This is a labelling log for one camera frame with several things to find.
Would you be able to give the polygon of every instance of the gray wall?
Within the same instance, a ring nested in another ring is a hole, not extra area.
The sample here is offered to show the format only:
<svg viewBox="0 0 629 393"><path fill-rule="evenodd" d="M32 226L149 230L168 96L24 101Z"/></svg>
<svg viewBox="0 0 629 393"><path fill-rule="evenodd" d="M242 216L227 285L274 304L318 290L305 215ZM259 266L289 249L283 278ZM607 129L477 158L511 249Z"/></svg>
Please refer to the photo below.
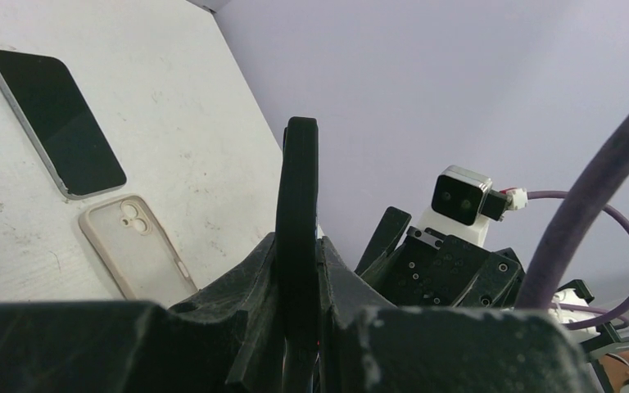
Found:
<svg viewBox="0 0 629 393"><path fill-rule="evenodd" d="M629 113L629 2L232 0L217 14L280 141L320 126L320 223L350 266L389 205L420 216L448 165L568 189ZM613 204L629 217L629 180ZM529 261L557 202L493 224ZM567 278L629 292L629 240L591 229Z"/></svg>

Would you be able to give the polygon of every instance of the thick purple cable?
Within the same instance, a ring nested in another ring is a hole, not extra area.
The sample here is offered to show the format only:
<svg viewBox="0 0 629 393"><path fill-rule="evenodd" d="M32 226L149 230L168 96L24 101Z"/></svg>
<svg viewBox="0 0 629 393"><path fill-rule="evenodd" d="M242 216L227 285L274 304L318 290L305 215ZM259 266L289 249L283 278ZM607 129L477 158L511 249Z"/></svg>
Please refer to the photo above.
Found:
<svg viewBox="0 0 629 393"><path fill-rule="evenodd" d="M582 171L556 211L529 264L515 308L549 308L587 230L628 175L629 115Z"/></svg>
<svg viewBox="0 0 629 393"><path fill-rule="evenodd" d="M527 193L527 199L565 199L568 195L565 191L534 191ZM603 212L607 215L611 216L612 219L616 220L617 223L621 224L621 227L629 236L629 221L626 217L624 217L620 211L614 209L613 207L606 205L603 209ZM611 309L611 311L605 312L603 315L596 316L592 319L587 319L586 321L579 321L575 323L568 323L565 325L567 328L571 330L579 330L584 328L591 328L593 326L598 326L602 323L607 323L613 321L616 318L621 317L629 310L629 295L628 297L617 307Z"/></svg>
<svg viewBox="0 0 629 393"><path fill-rule="evenodd" d="M552 308L558 308L560 307L561 309L567 309L570 311L584 311L586 313L590 313L590 314L599 314L599 315L606 315L609 311L607 309L598 309L596 307L590 307L589 305L568 305L565 303L558 303L557 305L555 303L553 303L551 305ZM616 317L616 319L619 319L622 323L618 324L618 325L614 325L613 328L615 329L623 329L623 328L627 328L629 327L629 319L624 317L623 315L618 315ZM570 328L570 325L572 325L572 323L565 323L564 326L566 328Z"/></svg>

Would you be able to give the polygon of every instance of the purple cable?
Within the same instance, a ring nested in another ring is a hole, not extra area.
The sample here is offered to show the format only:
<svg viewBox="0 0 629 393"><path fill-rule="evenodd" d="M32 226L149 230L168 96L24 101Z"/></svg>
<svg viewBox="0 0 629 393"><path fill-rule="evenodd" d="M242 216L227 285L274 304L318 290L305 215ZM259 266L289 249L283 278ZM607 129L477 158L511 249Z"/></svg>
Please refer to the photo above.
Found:
<svg viewBox="0 0 629 393"><path fill-rule="evenodd" d="M587 164L546 228L515 301L517 309L549 308L587 230L628 175L629 115ZM629 297L616 313L627 307Z"/></svg>
<svg viewBox="0 0 629 393"><path fill-rule="evenodd" d="M589 305L567 305L564 303L559 303L556 305L555 303L553 303L551 307L552 308L560 307L561 309L568 309L570 311L584 311L586 313L599 314L599 315L606 315L607 313L610 312L607 309L598 309L596 307L590 307ZM613 327L614 329L623 329L623 328L629 327L628 318L622 315L618 315L615 319L620 319L622 323L620 325L614 326ZM566 328L570 328L570 325L572 325L572 323L564 324Z"/></svg>
<svg viewBox="0 0 629 393"><path fill-rule="evenodd" d="M534 191L534 192L528 192L527 193L527 199L528 200L532 200L532 199L565 199L565 197L568 195L567 192L565 191ZM606 205L604 207L604 213L606 213L607 215L611 216L612 219L615 219L617 223L621 224L621 227L623 227L623 230L626 231L626 233L629 236L629 221L626 217L624 217L620 211L614 209L613 207ZM623 314L625 314L627 311L629 310L629 295L628 297L617 307L615 307L614 309L612 309L611 311L605 311L603 310L603 314L599 315L597 317L594 317L592 319L587 319L586 321L579 321L579 322L575 322L575 323L568 323L567 325L565 325L567 328L571 329L571 330L579 330L579 329L584 329L584 328L591 328L592 326L598 326L602 323L607 323L610 321L613 321L616 318L620 318ZM591 311L593 314L600 314L599 312L596 312L594 310Z"/></svg>

